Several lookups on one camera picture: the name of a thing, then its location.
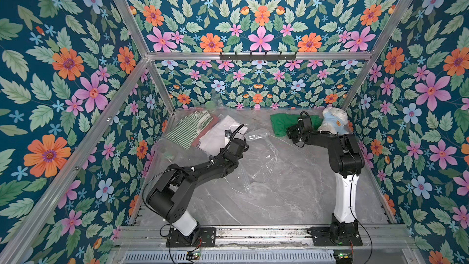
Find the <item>green t-shirt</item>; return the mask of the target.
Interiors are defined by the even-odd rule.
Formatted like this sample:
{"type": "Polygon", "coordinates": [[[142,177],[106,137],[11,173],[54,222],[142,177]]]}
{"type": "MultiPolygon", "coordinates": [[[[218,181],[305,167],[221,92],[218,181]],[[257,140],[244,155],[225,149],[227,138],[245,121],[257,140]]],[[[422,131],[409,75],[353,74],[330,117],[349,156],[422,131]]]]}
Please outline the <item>green t-shirt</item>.
{"type": "MultiPolygon", "coordinates": [[[[298,129],[298,114],[273,114],[270,115],[272,130],[276,137],[284,137],[288,135],[288,128],[294,127],[298,129]]],[[[320,116],[310,116],[311,126],[307,128],[306,125],[302,127],[303,133],[316,131],[322,124],[322,118],[320,116]]]]}

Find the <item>clear plastic vacuum bag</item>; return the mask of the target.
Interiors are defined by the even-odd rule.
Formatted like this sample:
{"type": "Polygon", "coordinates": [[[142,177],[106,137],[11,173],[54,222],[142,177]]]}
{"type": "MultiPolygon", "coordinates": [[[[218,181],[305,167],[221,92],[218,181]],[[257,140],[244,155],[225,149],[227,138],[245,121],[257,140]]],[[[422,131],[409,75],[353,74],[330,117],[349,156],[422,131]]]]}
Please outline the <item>clear plastic vacuum bag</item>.
{"type": "Polygon", "coordinates": [[[178,150],[200,150],[207,157],[195,166],[170,165],[156,181],[150,197],[189,198],[196,188],[234,174],[242,183],[266,183],[277,166],[272,132],[246,112],[202,107],[189,111],[166,133],[178,150]]]}

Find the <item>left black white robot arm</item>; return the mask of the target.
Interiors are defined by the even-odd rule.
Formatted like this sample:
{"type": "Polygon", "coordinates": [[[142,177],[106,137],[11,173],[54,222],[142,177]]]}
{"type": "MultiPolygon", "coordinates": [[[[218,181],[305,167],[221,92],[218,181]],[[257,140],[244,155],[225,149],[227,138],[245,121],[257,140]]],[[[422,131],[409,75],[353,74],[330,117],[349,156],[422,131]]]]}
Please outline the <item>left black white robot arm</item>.
{"type": "Polygon", "coordinates": [[[200,233],[200,223],[188,212],[194,191],[200,185],[224,178],[239,166],[239,160],[249,150],[247,139],[241,134],[243,124],[233,130],[228,143],[216,156],[195,166],[181,167],[172,164],[155,175],[157,182],[150,191],[142,190],[144,205],[165,219],[187,241],[194,243],[200,233]]]}

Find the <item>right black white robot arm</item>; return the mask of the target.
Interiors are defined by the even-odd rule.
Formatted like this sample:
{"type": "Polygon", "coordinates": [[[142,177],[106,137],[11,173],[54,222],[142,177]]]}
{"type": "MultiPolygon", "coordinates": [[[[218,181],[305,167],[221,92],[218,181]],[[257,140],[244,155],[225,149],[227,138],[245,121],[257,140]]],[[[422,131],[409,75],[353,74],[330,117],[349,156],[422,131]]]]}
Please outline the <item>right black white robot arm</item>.
{"type": "Polygon", "coordinates": [[[365,167],[365,158],[357,138],[351,133],[348,115],[339,108],[326,108],[319,127],[303,111],[298,123],[287,129],[287,137],[303,148],[306,145],[327,150],[328,162],[335,175],[335,208],[329,227],[310,227],[307,233],[316,246],[361,246],[360,222],[355,211],[357,183],[365,167]]]}

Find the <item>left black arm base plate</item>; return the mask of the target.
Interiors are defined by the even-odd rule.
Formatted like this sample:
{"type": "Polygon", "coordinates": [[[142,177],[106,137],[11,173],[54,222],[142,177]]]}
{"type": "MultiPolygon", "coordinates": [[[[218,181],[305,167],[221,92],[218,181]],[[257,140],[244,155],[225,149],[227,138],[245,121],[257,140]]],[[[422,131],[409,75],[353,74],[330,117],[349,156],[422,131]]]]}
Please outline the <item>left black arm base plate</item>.
{"type": "Polygon", "coordinates": [[[184,236],[175,227],[169,231],[166,241],[167,248],[204,248],[214,247],[216,242],[215,227],[196,227],[194,232],[184,236]]]}

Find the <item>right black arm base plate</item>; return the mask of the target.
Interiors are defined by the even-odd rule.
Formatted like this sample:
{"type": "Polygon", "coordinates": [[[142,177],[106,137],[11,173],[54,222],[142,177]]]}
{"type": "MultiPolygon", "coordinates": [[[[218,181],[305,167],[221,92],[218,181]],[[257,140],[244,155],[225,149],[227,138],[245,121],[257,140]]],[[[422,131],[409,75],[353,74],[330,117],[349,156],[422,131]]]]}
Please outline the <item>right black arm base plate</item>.
{"type": "Polygon", "coordinates": [[[358,230],[341,230],[331,227],[310,227],[307,233],[311,236],[315,246],[363,246],[358,230]]]}

